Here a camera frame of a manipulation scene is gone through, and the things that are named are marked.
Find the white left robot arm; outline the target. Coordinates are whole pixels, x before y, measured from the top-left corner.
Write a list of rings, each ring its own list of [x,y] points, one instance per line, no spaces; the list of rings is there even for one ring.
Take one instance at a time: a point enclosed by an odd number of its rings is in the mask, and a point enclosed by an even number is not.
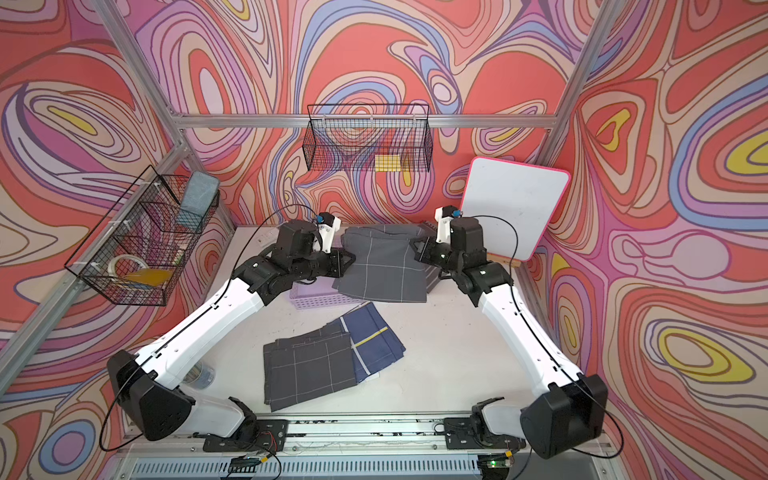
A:
[[[342,277],[355,257],[333,245],[341,225],[327,212],[315,221],[282,224],[275,243],[244,260],[221,289],[173,329],[135,354],[120,350],[108,360],[115,404],[146,440],[236,434],[250,410],[237,399],[185,393],[186,375],[230,331],[294,283]]]

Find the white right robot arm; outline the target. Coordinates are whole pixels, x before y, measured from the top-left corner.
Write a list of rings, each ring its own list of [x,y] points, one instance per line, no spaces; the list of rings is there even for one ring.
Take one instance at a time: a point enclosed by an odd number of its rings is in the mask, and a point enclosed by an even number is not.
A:
[[[436,232],[411,243],[417,261],[452,280],[497,328],[523,367],[532,400],[503,397],[476,404],[477,434],[523,439],[543,459],[595,440],[608,415],[608,389],[557,347],[525,305],[511,270],[489,260],[483,229],[455,207],[435,212]]]

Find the dark grey checked pillowcase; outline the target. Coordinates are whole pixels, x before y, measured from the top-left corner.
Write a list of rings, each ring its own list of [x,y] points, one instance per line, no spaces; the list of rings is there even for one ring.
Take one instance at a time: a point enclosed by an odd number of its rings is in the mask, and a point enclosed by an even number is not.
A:
[[[333,287],[347,297],[371,302],[426,302],[440,282],[439,270],[417,261],[410,242],[430,234],[430,228],[418,225],[347,228],[341,244],[355,261]]]

